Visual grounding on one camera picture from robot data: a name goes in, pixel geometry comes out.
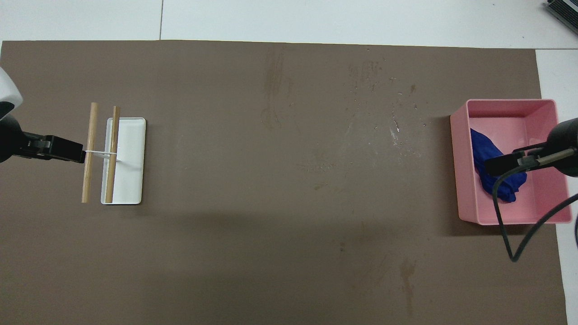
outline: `pink plastic bin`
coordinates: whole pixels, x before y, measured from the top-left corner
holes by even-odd
[[[558,124],[552,99],[470,99],[451,115],[455,186],[460,219],[483,225],[498,224],[492,196],[481,186],[474,169],[470,128],[488,136],[503,152],[546,141]],[[505,224],[536,223],[551,208],[568,198],[566,176],[555,168],[528,172],[516,201],[500,201]],[[567,223],[569,207],[548,223]]]

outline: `brown mat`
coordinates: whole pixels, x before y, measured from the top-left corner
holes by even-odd
[[[449,115],[539,98],[533,50],[4,42],[24,131],[148,121],[143,202],[83,167],[0,165],[0,322],[566,323],[554,226],[511,263],[457,216]],[[515,228],[520,240],[523,228]]]

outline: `white tray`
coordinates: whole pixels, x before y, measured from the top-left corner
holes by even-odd
[[[112,118],[106,122],[105,151],[110,150]],[[105,203],[108,162],[102,168],[102,204],[139,204],[142,199],[145,164],[146,120],[142,117],[121,117],[118,121],[118,149],[112,203]]]

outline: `blue fabric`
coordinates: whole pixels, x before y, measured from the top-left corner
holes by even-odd
[[[491,195],[498,177],[490,176],[486,172],[484,162],[490,158],[499,157],[503,153],[487,136],[473,129],[470,129],[470,133],[472,134],[473,164],[480,175],[482,187]],[[526,173],[518,173],[506,178],[498,188],[498,197],[506,202],[514,202],[516,200],[514,193],[518,192],[520,186],[526,182],[527,177]]]

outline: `black cable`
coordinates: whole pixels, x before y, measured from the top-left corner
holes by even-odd
[[[502,232],[502,238],[504,239],[504,244],[506,245],[507,254],[510,257],[510,260],[512,262],[518,261],[518,259],[520,258],[520,255],[522,255],[522,252],[524,251],[524,248],[528,244],[530,238],[532,238],[534,233],[536,233],[538,231],[538,229],[540,229],[540,227],[546,221],[548,221],[551,217],[553,217],[560,210],[566,208],[568,205],[572,204],[573,202],[578,201],[578,194],[574,194],[573,196],[565,199],[560,204],[555,206],[552,210],[548,211],[548,213],[546,213],[542,218],[540,218],[540,220],[538,220],[538,222],[536,222],[532,226],[532,228],[530,229],[530,231],[528,231],[526,236],[524,236],[524,239],[522,239],[522,241],[520,242],[518,249],[516,249],[516,254],[512,254],[512,248],[510,247],[510,241],[507,238],[506,227],[504,226],[504,223],[502,221],[502,214],[500,213],[500,207],[498,205],[498,188],[500,187],[500,184],[502,184],[502,182],[506,178],[508,178],[508,177],[510,177],[516,173],[523,172],[523,171],[527,170],[528,168],[530,168],[529,165],[522,165],[522,166],[518,166],[518,167],[511,169],[510,171],[504,173],[502,176],[500,176],[500,178],[498,178],[498,180],[494,184],[494,188],[492,189],[492,199],[494,200],[494,209],[496,210],[496,216],[498,217],[498,223],[500,225],[500,231]],[[574,234],[576,237],[576,245],[578,245],[578,234],[576,232],[577,230],[578,230],[578,223],[575,224],[575,231],[574,231]]]
[[[576,221],[574,221],[574,239],[576,240],[576,248],[578,248],[578,216],[576,216]]]

